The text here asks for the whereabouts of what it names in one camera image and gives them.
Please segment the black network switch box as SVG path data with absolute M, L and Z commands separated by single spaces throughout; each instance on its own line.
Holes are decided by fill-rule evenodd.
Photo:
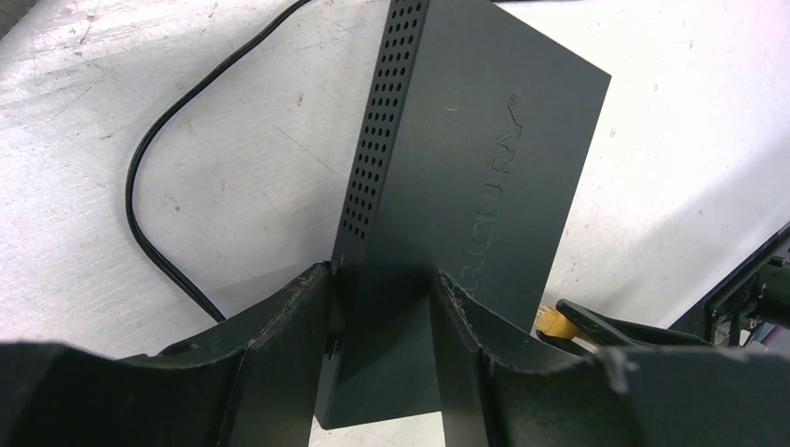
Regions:
M 392 1 L 334 243 L 316 417 L 439 410 L 429 281 L 528 330 L 610 75 L 490 1 Z

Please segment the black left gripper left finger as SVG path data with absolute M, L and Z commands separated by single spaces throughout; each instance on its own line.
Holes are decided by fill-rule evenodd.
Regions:
M 59 343 L 1 346 L 5 446 L 305 446 L 332 270 L 310 266 L 263 302 L 154 356 Z

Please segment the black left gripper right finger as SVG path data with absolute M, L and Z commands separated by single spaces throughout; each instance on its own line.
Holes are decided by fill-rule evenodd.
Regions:
M 684 339 L 637 344 L 584 312 L 575 355 L 488 310 L 443 271 L 430 319 L 449 446 L 785 446 L 789 358 Z

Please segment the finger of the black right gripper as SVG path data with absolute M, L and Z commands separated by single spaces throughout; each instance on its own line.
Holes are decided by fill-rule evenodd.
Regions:
M 583 305 L 561 299 L 542 306 L 537 315 L 539 356 L 589 356 L 579 338 L 600 350 L 620 349 L 651 355 L 698 355 L 710 352 L 699 336 L 607 317 Z

